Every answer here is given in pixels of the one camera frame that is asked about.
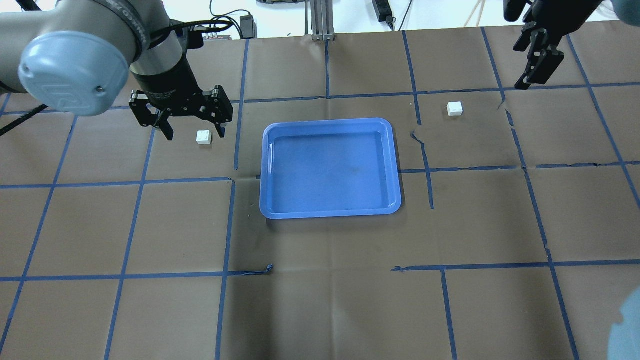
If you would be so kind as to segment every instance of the white block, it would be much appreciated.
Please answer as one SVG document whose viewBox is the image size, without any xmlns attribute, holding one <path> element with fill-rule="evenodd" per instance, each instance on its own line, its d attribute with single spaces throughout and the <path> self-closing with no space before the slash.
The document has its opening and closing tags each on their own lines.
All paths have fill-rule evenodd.
<svg viewBox="0 0 640 360">
<path fill-rule="evenodd" d="M 198 145 L 209 145 L 211 143 L 211 131 L 198 130 L 198 134 L 196 135 L 196 142 L 198 142 Z"/>
<path fill-rule="evenodd" d="M 462 115 L 462 102 L 454 101 L 447 104 L 447 113 L 449 113 L 449 116 Z"/>
</svg>

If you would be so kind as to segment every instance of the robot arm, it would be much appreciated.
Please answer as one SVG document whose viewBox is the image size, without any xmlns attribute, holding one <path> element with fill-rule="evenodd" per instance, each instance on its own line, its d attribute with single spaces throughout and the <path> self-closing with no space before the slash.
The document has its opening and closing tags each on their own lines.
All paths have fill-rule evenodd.
<svg viewBox="0 0 640 360">
<path fill-rule="evenodd" d="M 131 70 L 142 88 L 129 103 L 140 125 L 171 140 L 169 117 L 196 116 L 222 137 L 233 107 L 221 86 L 198 86 L 186 26 L 169 19 L 161 0 L 61 0 L 49 12 L 0 14 L 0 94 L 29 92 L 57 110 L 94 116 L 109 109 Z"/>
<path fill-rule="evenodd" d="M 527 90 L 531 84 L 546 84 L 564 60 L 557 49 L 565 35 L 582 27 L 603 0 L 504 0 L 504 19 L 518 20 L 527 3 L 525 26 L 513 50 L 527 53 L 527 67 L 515 88 Z M 627 24 L 640 26 L 640 0 L 613 0 L 616 14 Z"/>
</svg>

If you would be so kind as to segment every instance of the power adapter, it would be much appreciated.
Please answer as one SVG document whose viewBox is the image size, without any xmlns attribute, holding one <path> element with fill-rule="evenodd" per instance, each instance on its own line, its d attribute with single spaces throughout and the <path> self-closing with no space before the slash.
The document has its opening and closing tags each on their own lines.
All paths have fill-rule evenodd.
<svg viewBox="0 0 640 360">
<path fill-rule="evenodd" d="M 394 13 L 391 11 L 389 0 L 372 0 L 373 8 L 376 10 L 378 22 L 386 22 L 391 30 L 394 29 Z"/>
<path fill-rule="evenodd" d="M 253 15 L 240 16 L 240 29 L 242 38 L 256 38 L 256 25 Z"/>
</svg>

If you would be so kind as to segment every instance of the blue tray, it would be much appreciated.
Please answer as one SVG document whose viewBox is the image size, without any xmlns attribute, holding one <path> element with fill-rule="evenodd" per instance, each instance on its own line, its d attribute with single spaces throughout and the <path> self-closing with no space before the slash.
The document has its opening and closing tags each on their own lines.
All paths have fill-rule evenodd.
<svg viewBox="0 0 640 360">
<path fill-rule="evenodd" d="M 260 211 L 271 219 L 395 213 L 396 147 L 384 119 L 272 124 L 262 138 Z"/>
</svg>

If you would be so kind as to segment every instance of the blue tape line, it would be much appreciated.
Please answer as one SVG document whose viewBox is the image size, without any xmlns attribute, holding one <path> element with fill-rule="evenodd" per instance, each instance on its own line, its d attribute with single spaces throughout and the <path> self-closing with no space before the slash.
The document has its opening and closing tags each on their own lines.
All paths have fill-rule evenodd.
<svg viewBox="0 0 640 360">
<path fill-rule="evenodd" d="M 442 281 L 442 296 L 444 298 L 444 311 L 447 315 L 447 328 L 449 329 L 449 343 L 451 344 L 451 358 L 458 360 L 458 350 L 456 350 L 456 337 L 453 332 L 453 319 L 451 318 L 451 304 L 449 303 L 449 288 L 447 287 L 447 275 L 444 270 L 440 271 Z"/>
<path fill-rule="evenodd" d="M 493 73 L 495 74 L 496 82 L 498 83 L 498 87 L 500 88 L 500 95 L 502 96 L 502 100 L 506 100 L 506 96 L 504 94 L 504 88 L 502 86 L 502 82 L 500 81 L 500 74 L 498 73 L 498 69 L 495 65 L 495 59 L 493 58 L 493 53 L 491 50 L 491 45 L 489 44 L 489 39 L 486 36 L 486 31 L 484 28 L 480 28 L 482 31 L 482 35 L 484 38 L 484 44 L 487 49 L 487 53 L 489 54 L 489 59 L 491 60 L 491 65 L 493 67 Z M 560 312 L 562 313 L 562 317 L 564 320 L 564 328 L 566 329 L 567 336 L 569 338 L 569 344 L 571 345 L 571 350 L 573 352 L 574 360 L 579 360 L 580 356 L 578 355 L 578 349 L 575 344 L 575 339 L 573 338 L 573 331 L 571 328 L 571 323 L 569 322 L 569 316 L 566 312 L 566 308 L 564 306 L 564 298 L 562 295 L 562 291 L 560 289 L 560 283 L 558 282 L 558 278 L 556 275 L 556 268 L 554 267 L 554 260 L 551 255 L 551 250 L 547 247 L 547 234 L 542 224 L 542 217 L 540 216 L 540 209 L 538 208 L 538 201 L 536 200 L 536 194 L 533 190 L 533 185 L 531 184 L 531 178 L 529 176 L 529 171 L 527 170 L 527 163 L 524 159 L 524 153 L 522 152 L 522 146 L 520 146 L 520 141 L 518 139 L 518 134 L 515 130 L 513 118 L 508 110 L 505 110 L 507 113 L 507 119 L 509 120 L 509 125 L 511 126 L 511 134 L 513 135 L 513 141 L 516 143 L 516 147 L 518 148 L 518 155 L 520 157 L 520 161 L 522 162 L 522 170 L 524 171 L 525 180 L 527 181 L 527 189 L 529 190 L 529 197 L 531 198 L 531 204 L 533 205 L 533 210 L 536 214 L 536 221 L 538 222 L 538 229 L 540 230 L 540 236 L 542 237 L 542 242 L 545 247 L 545 252 L 547 253 L 547 261 L 549 265 L 549 269 L 551 271 L 551 277 L 554 282 L 554 288 L 556 289 L 556 295 L 558 298 L 558 303 L 560 305 Z"/>
<path fill-rule="evenodd" d="M 587 260 L 587 261 L 559 261 L 558 266 L 606 266 L 606 265 L 640 265 L 640 259 L 626 260 Z"/>
<path fill-rule="evenodd" d="M 73 280 L 115 280 L 120 276 L 113 275 L 52 275 L 52 276 L 27 276 L 26 281 L 73 281 Z"/>
<path fill-rule="evenodd" d="M 0 117 L 2 117 L 2 115 L 4 115 L 4 109 L 6 109 L 6 106 L 9 103 L 9 98 L 10 97 L 11 97 L 11 94 L 6 94 L 6 97 L 4 98 L 4 102 L 2 104 L 2 107 L 0 108 Z"/>
<path fill-rule="evenodd" d="M 427 172 L 427 170 L 423 168 L 407 168 L 404 170 L 398 170 L 398 174 L 421 174 L 423 172 Z"/>
<path fill-rule="evenodd" d="M 492 171 L 492 170 L 513 170 L 518 167 L 513 165 L 500 165 L 495 167 L 444 167 L 444 168 L 432 168 L 429 171 L 431 172 L 453 172 L 453 171 L 462 171 L 462 170 L 471 170 L 471 171 Z"/>
<path fill-rule="evenodd" d="M 225 299 L 227 297 L 227 278 L 229 272 L 229 256 L 231 253 L 231 236 L 234 222 L 234 208 L 236 206 L 236 182 L 231 183 L 231 198 L 229 200 L 229 218 L 227 219 L 227 244 L 225 247 L 225 265 L 223 267 L 222 286 L 220 288 L 220 307 L 218 308 L 218 333 L 216 335 L 215 360 L 220 360 L 222 347 L 222 323 L 225 314 Z"/>
<path fill-rule="evenodd" d="M 567 336 L 569 337 L 569 345 L 571 346 L 571 351 L 573 352 L 573 358 L 574 360 L 580 360 L 580 355 L 578 354 L 578 347 L 575 344 L 575 339 L 573 337 L 573 330 L 571 328 L 571 323 L 569 322 L 569 314 L 566 311 L 566 306 L 564 304 L 564 297 L 560 289 L 560 282 L 558 281 L 556 267 L 554 265 L 553 260 L 550 260 L 550 263 L 551 263 L 551 266 L 549 267 L 549 269 L 551 270 L 551 278 L 554 282 L 554 288 L 556 289 L 558 304 L 560 305 L 560 313 L 562 314 L 562 319 L 564 320 L 564 327 L 566 328 L 566 333 L 567 333 Z"/>
<path fill-rule="evenodd" d="M 240 106 L 238 107 L 238 124 L 236 130 L 236 155 L 234 157 L 234 170 L 238 170 L 238 158 L 240 156 L 240 134 L 242 131 L 242 112 L 244 110 L 244 86 L 246 84 L 246 63 L 249 58 L 249 40 L 244 41 L 244 58 L 242 64 L 242 80 L 240 82 Z"/>
<path fill-rule="evenodd" d="M 431 209 L 433 209 L 434 208 L 433 187 L 431 185 L 431 168 L 429 168 L 429 160 L 427 159 L 427 150 L 425 149 L 424 142 L 422 142 L 422 140 L 418 139 L 415 136 L 415 131 L 411 132 L 411 137 L 415 141 L 420 143 L 420 149 L 422 150 L 422 161 L 424 162 L 424 168 L 425 168 L 424 173 L 427 175 L 427 192 L 429 193 L 429 206 L 431 206 Z"/>
<path fill-rule="evenodd" d="M 633 180 L 631 179 L 631 175 L 629 174 L 629 170 L 627 170 L 627 166 L 625 164 L 625 160 L 622 158 L 622 153 L 618 149 L 618 146 L 616 145 L 616 141 L 614 140 L 613 135 L 611 134 L 611 130 L 609 129 L 609 125 L 607 125 L 607 121 L 605 120 L 604 114 L 602 113 L 602 109 L 600 109 L 600 104 L 598 103 L 598 99 L 596 98 L 596 94 L 593 92 L 591 83 L 589 82 L 589 78 L 587 78 L 587 73 L 584 71 L 584 67 L 582 66 L 582 63 L 580 62 L 580 58 L 578 57 L 578 52 L 575 50 L 575 47 L 573 46 L 573 42 L 571 40 L 571 36 L 567 35 L 566 36 L 566 40 L 569 43 L 569 48 L 571 48 L 571 52 L 573 53 L 573 55 L 575 57 L 575 61 L 578 63 L 578 68 L 580 69 L 580 73 L 582 74 L 582 77 L 584 78 L 584 82 L 587 84 L 587 89 L 589 90 L 589 95 L 591 96 L 591 100 L 593 101 L 593 105 L 595 105 L 595 107 L 596 107 L 596 111 L 598 112 L 598 117 L 600 117 L 600 122 L 602 123 L 602 127 L 604 127 L 604 130 L 607 133 L 607 137 L 609 138 L 609 141 L 611 142 L 611 146 L 613 147 L 613 151 L 616 153 L 616 156 L 618 157 L 618 161 L 620 162 L 620 166 L 622 167 L 622 171 L 625 173 L 625 177 L 627 178 L 627 182 L 629 183 L 629 188 L 631 189 L 631 193 L 633 194 L 634 199 L 636 200 L 636 205 L 637 205 L 638 209 L 640 209 L 640 197 L 638 196 L 638 191 L 636 190 L 636 186 L 635 186 Z"/>
<path fill-rule="evenodd" d="M 195 177 L 193 179 L 145 180 L 145 184 L 209 183 L 230 180 L 231 178 L 229 177 Z"/>
<path fill-rule="evenodd" d="M 243 272 L 234 272 L 234 273 L 238 273 L 238 275 L 240 275 L 240 276 L 254 276 L 254 275 L 268 274 L 272 270 L 273 270 L 273 264 L 269 264 L 269 265 L 267 265 L 267 268 L 265 270 L 261 270 L 261 271 L 243 271 Z"/>
<path fill-rule="evenodd" d="M 495 263 L 495 264 L 460 264 L 460 265 L 417 265 L 401 267 L 396 266 L 391 271 L 441 271 L 441 270 L 483 270 L 483 269 L 518 269 L 518 268 L 545 268 L 548 263 Z"/>
<path fill-rule="evenodd" d="M 402 39 L 404 41 L 406 61 L 409 64 L 409 75 L 411 75 L 411 88 L 413 90 L 413 103 L 415 104 L 415 117 L 418 120 L 418 125 L 422 125 L 422 119 L 420 118 L 420 104 L 418 104 L 418 94 L 415 86 L 415 74 L 413 73 L 413 62 L 411 61 L 411 51 L 409 50 L 409 41 L 406 39 L 405 31 L 402 32 Z"/>
<path fill-rule="evenodd" d="M 303 97 L 278 97 L 275 99 L 247 99 L 244 100 L 245 104 L 251 104 L 256 102 L 283 102 L 283 101 L 307 101 L 325 99 L 324 96 L 303 96 Z"/>
<path fill-rule="evenodd" d="M 151 158 L 151 148 L 153 148 L 154 137 L 156 130 L 152 129 L 149 136 L 149 144 L 147 146 L 147 156 L 145 158 L 145 166 L 142 169 L 142 176 L 140 179 L 140 187 L 138 189 L 138 197 L 136 198 L 136 207 L 133 210 L 133 217 L 131 220 L 131 228 L 129 229 L 129 238 L 127 239 L 127 248 L 124 252 L 124 259 L 122 261 L 122 269 L 120 271 L 120 281 L 118 282 L 118 291 L 116 293 L 116 301 L 113 305 L 113 314 L 111 315 L 111 325 L 109 326 L 109 335 L 107 337 L 107 345 L 104 350 L 104 360 L 109 359 L 111 353 L 111 342 L 113 341 L 113 332 L 116 326 L 116 320 L 118 318 L 118 310 L 120 309 L 120 299 L 122 298 L 122 287 L 124 286 L 125 274 L 127 273 L 127 265 L 129 263 L 129 255 L 131 253 L 131 244 L 133 242 L 133 236 L 136 230 L 136 224 L 138 222 L 138 212 L 140 211 L 140 203 L 142 202 L 142 193 L 145 187 L 145 180 L 147 178 L 147 170 L 149 168 L 149 159 Z"/>
<path fill-rule="evenodd" d="M 500 88 L 480 88 L 480 89 L 463 89 L 463 90 L 430 90 L 424 92 L 417 92 L 418 95 L 421 94 L 449 94 L 454 92 L 498 92 Z"/>
<path fill-rule="evenodd" d="M 52 188 L 51 184 L 34 184 L 34 185 L 0 185 L 0 190 L 4 189 L 48 189 Z"/>
<path fill-rule="evenodd" d="M 229 271 L 227 276 L 249 276 L 249 275 L 264 275 L 271 272 L 273 264 L 267 265 L 265 270 L 252 270 L 252 271 Z M 120 278 L 126 279 L 173 279 L 173 278 L 185 278 L 185 277 L 222 277 L 224 271 L 211 271 L 211 272 L 163 272 L 163 273 L 150 273 L 150 274 L 97 274 L 97 275 L 44 275 L 44 276 L 9 276 L 0 277 L 0 282 L 17 282 L 24 280 L 29 281 L 77 281 L 77 280 L 118 280 Z"/>
<path fill-rule="evenodd" d="M 619 166 L 620 163 L 607 163 L 607 164 L 598 164 L 598 163 L 576 163 L 576 164 L 543 164 L 536 165 L 536 168 L 571 168 L 571 167 L 612 167 Z"/>
<path fill-rule="evenodd" d="M 20 280 L 20 284 L 18 285 L 18 290 L 15 293 L 15 297 L 13 298 L 13 304 L 11 306 L 11 310 L 9 312 L 8 319 L 13 319 L 13 315 L 15 314 L 15 309 L 18 306 L 18 301 L 20 300 L 20 295 L 22 294 L 22 288 L 24 287 L 24 282 L 27 277 L 27 273 L 29 272 L 29 268 L 31 267 L 31 262 L 33 260 L 33 254 L 35 253 L 36 247 L 38 246 L 38 241 L 40 240 L 40 234 L 42 233 L 42 227 L 44 226 L 45 219 L 47 218 L 47 212 L 49 211 L 49 206 L 51 205 L 51 199 L 53 198 L 53 191 L 55 190 L 55 185 L 58 183 L 58 179 L 60 178 L 60 173 L 62 172 L 62 166 L 65 164 L 65 158 L 67 157 L 67 152 L 69 150 L 69 145 L 71 144 L 71 138 L 74 135 L 74 131 L 76 130 L 78 117 L 74 117 L 73 123 L 71 123 L 71 129 L 69 131 L 69 135 L 67 136 L 67 142 L 65 143 L 65 148 L 62 150 L 62 156 L 60 157 L 60 162 L 58 163 L 58 169 L 56 170 L 56 175 L 53 178 L 53 186 L 49 190 L 49 195 L 47 196 L 47 201 L 45 203 L 44 209 L 42 210 L 42 216 L 40 217 L 40 222 L 38 223 L 38 229 L 36 230 L 36 234 L 33 238 L 33 243 L 31 244 L 31 249 L 29 250 L 29 256 L 27 257 L 27 262 L 24 265 L 24 269 L 22 271 L 22 279 Z M 2 353 L 2 349 L 4 348 L 4 343 L 6 341 L 6 335 L 9 333 L 9 327 L 11 326 L 11 321 L 7 321 L 3 337 L 0 339 L 0 354 Z"/>
<path fill-rule="evenodd" d="M 4 324 L 4 331 L 2 332 L 2 338 L 0 339 L 0 354 L 2 354 L 2 349 L 4 347 L 4 342 L 6 341 L 7 335 L 9 335 L 9 328 L 11 327 L 11 321 L 13 317 L 9 317 L 6 319 L 6 323 Z"/>
<path fill-rule="evenodd" d="M 113 181 L 108 183 L 77 183 L 77 184 L 56 184 L 57 188 L 98 188 L 101 186 L 127 186 L 140 185 L 139 181 Z"/>
<path fill-rule="evenodd" d="M 614 88 L 618 86 L 640 86 L 640 83 L 607 83 L 607 84 L 589 84 L 592 88 Z"/>
<path fill-rule="evenodd" d="M 387 92 L 378 94 L 331 95 L 329 99 L 357 99 L 361 97 L 393 97 L 415 95 L 413 92 Z"/>
<path fill-rule="evenodd" d="M 486 36 L 486 31 L 484 30 L 484 28 L 480 28 L 480 31 L 482 31 L 482 38 L 484 39 L 484 45 L 486 46 L 486 50 L 489 53 L 489 60 L 491 61 L 491 67 L 493 68 L 495 81 L 498 84 L 498 90 L 500 90 L 502 100 L 504 100 L 505 99 L 504 87 L 502 86 L 502 81 L 500 80 L 500 74 L 498 73 L 498 66 L 496 66 L 495 59 L 493 58 L 493 51 L 491 51 L 491 45 L 489 45 L 489 38 Z"/>
<path fill-rule="evenodd" d="M 586 260 L 586 261 L 559 261 L 554 262 L 555 267 L 571 266 L 611 266 L 611 265 L 640 265 L 640 259 L 622 260 Z M 494 264 L 460 264 L 460 265 L 415 265 L 396 266 L 391 269 L 394 272 L 407 271 L 441 271 L 441 270 L 486 270 L 486 269 L 517 269 L 517 268 L 547 268 L 546 263 L 494 263 Z"/>
<path fill-rule="evenodd" d="M 326 76 L 326 98 L 331 94 L 329 87 L 329 40 L 324 41 L 324 74 Z"/>
<path fill-rule="evenodd" d="M 586 85 L 536 85 L 530 87 L 528 90 L 559 90 L 559 89 L 584 89 Z M 516 88 L 505 88 L 504 91 L 525 91 Z"/>
</svg>

